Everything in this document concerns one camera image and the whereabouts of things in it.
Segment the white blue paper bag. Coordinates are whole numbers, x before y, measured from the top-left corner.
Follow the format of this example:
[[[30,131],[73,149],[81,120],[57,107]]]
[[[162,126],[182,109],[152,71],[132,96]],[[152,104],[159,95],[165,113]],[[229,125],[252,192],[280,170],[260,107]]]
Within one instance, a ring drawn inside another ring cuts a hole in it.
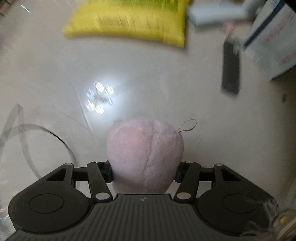
[[[285,1],[266,1],[243,44],[245,52],[276,78],[295,66],[295,12]]]

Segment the black remote control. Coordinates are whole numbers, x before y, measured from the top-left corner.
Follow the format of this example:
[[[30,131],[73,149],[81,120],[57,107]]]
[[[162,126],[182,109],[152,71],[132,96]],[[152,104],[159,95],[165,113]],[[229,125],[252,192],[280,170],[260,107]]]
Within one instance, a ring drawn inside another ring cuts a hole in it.
[[[226,40],[223,44],[223,67],[221,88],[233,95],[240,90],[240,51],[236,43]]]

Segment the pink plush toy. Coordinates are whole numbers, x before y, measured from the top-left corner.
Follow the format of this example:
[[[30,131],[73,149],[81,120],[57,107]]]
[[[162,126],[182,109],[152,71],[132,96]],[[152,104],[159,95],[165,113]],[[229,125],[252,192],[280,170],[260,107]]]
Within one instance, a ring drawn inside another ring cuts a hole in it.
[[[157,118],[120,120],[106,140],[107,158],[112,168],[112,189],[117,194],[163,194],[173,182],[183,159],[183,132]]]

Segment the yellow plastic bag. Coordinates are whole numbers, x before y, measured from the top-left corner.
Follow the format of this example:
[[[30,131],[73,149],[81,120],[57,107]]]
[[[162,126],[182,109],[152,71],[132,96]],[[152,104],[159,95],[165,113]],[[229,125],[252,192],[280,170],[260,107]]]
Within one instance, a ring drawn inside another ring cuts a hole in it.
[[[184,47],[190,1],[84,1],[63,28],[65,37],[115,35]]]

